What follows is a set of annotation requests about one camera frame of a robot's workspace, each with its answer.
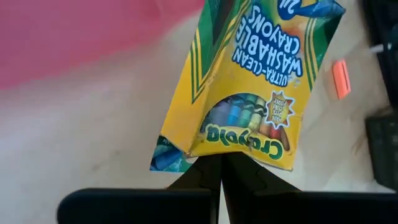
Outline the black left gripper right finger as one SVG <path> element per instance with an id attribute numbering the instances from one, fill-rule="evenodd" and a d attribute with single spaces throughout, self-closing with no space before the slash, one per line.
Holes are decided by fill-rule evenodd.
<path id="1" fill-rule="evenodd" d="M 222 157 L 230 224 L 398 224 L 398 195 L 301 191 L 241 152 Z"/>

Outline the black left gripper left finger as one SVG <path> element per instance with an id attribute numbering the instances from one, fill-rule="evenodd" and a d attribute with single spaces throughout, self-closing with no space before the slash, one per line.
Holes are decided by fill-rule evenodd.
<path id="1" fill-rule="evenodd" d="M 58 224 L 218 224 L 221 155 L 199 157 L 164 189 L 88 188 L 67 195 Z"/>

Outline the washable Crayola crayon box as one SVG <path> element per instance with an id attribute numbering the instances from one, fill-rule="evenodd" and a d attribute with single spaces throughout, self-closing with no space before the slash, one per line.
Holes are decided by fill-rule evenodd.
<path id="1" fill-rule="evenodd" d="M 292 170 L 302 117 L 345 9 L 336 0 L 205 0 L 150 163 L 243 152 Z"/>

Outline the black perforated tray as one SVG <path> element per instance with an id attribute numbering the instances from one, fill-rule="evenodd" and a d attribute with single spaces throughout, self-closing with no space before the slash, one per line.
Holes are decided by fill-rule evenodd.
<path id="1" fill-rule="evenodd" d="M 376 182 L 398 192 L 398 109 L 366 118 L 365 127 Z"/>

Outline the orange eraser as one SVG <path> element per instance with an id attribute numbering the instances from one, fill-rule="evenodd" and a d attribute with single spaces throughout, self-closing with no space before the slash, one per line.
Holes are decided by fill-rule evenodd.
<path id="1" fill-rule="evenodd" d="M 342 100 L 351 93 L 351 83 L 345 60 L 337 60 L 332 66 L 333 79 L 335 82 L 336 94 Z"/>

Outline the pink plastic bin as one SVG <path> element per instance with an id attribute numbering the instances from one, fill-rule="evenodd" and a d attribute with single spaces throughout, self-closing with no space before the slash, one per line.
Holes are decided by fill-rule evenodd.
<path id="1" fill-rule="evenodd" d="M 158 39 L 205 0 L 0 0 L 0 90 Z"/>

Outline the black aluminium table frame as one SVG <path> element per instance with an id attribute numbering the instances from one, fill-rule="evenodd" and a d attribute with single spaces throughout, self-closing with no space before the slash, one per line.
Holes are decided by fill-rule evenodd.
<path id="1" fill-rule="evenodd" d="M 390 104 L 398 108 L 398 0 L 362 0 L 364 18 L 376 52 Z"/>

